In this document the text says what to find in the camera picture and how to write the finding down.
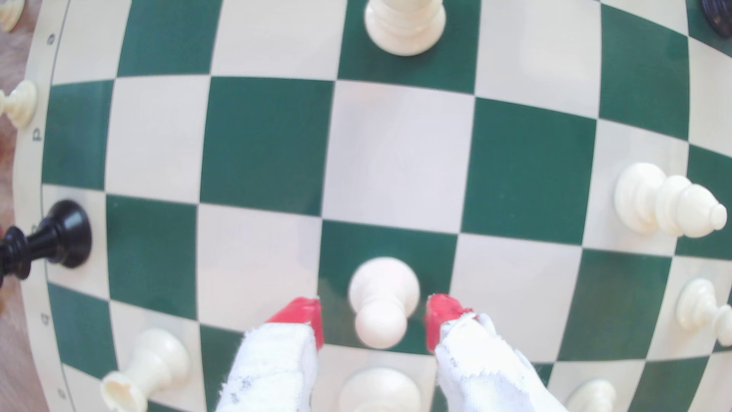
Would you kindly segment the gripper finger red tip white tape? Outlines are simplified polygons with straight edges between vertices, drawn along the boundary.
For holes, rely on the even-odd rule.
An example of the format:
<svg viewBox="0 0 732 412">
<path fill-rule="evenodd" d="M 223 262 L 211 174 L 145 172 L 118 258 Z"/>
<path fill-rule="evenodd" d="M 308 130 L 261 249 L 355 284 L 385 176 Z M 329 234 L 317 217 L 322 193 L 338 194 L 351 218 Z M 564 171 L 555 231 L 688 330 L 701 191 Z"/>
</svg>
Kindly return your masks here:
<svg viewBox="0 0 732 412">
<path fill-rule="evenodd" d="M 295 298 L 244 334 L 216 410 L 310 411 L 323 345 L 319 298 Z"/>
<path fill-rule="evenodd" d="M 495 329 L 489 315 L 444 293 L 427 298 L 427 349 L 449 411 L 566 411 L 533 365 Z"/>
</svg>

